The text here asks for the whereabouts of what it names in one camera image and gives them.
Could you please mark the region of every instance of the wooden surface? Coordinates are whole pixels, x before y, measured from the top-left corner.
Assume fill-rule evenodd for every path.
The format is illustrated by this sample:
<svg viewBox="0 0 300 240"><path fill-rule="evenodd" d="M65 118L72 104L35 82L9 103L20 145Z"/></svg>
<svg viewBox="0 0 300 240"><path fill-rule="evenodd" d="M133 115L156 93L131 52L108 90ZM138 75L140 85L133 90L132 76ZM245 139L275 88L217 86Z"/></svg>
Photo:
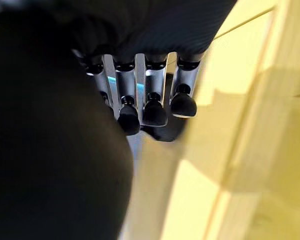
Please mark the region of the wooden surface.
<svg viewBox="0 0 300 240"><path fill-rule="evenodd" d="M185 134L144 139L125 240L300 240L300 0L231 14Z"/></svg>

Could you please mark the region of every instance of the black rubber tip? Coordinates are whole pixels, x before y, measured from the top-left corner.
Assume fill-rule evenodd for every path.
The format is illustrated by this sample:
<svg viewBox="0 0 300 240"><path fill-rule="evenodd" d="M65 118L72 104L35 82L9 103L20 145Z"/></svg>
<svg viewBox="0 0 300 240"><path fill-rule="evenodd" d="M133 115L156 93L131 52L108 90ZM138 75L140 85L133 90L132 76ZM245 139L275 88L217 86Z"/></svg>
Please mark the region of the black rubber tip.
<svg viewBox="0 0 300 240"><path fill-rule="evenodd" d="M171 113L178 118L191 118L197 113L197 104L186 93L178 93L170 103Z"/></svg>
<svg viewBox="0 0 300 240"><path fill-rule="evenodd" d="M145 105L142 123L151 127L164 127L167 125L168 116L160 102L151 100Z"/></svg>
<svg viewBox="0 0 300 240"><path fill-rule="evenodd" d="M120 110L118 123L127 136L135 135L140 131L138 112L133 106L125 105Z"/></svg>

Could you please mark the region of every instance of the robotic finger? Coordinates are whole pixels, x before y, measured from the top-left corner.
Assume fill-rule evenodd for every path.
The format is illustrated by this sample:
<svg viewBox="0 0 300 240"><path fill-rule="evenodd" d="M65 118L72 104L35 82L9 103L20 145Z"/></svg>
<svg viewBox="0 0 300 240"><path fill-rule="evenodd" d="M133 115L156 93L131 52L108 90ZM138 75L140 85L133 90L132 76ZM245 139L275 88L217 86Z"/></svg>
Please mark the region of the robotic finger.
<svg viewBox="0 0 300 240"><path fill-rule="evenodd" d="M197 104L192 98L203 54L178 54L173 76L170 108L171 113L179 118L191 118L197 113Z"/></svg>
<svg viewBox="0 0 300 240"><path fill-rule="evenodd" d="M113 63L119 103L118 123L127 136L135 135L140 131L135 59L113 57Z"/></svg>
<svg viewBox="0 0 300 240"><path fill-rule="evenodd" d="M163 108L166 85L167 54L145 54L144 104L142 123L144 126L163 127L168 116Z"/></svg>

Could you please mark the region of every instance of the black fabric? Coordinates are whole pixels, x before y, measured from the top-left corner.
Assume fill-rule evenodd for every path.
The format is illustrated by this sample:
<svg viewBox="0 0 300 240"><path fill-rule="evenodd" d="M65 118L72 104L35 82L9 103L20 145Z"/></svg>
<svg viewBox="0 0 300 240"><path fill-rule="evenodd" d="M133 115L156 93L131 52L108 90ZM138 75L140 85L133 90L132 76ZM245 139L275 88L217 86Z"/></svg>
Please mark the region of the black fabric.
<svg viewBox="0 0 300 240"><path fill-rule="evenodd" d="M0 14L0 240L115 240L133 157L45 14Z"/></svg>
<svg viewBox="0 0 300 240"><path fill-rule="evenodd" d="M86 54L203 53L237 0L63 0L50 9Z"/></svg>

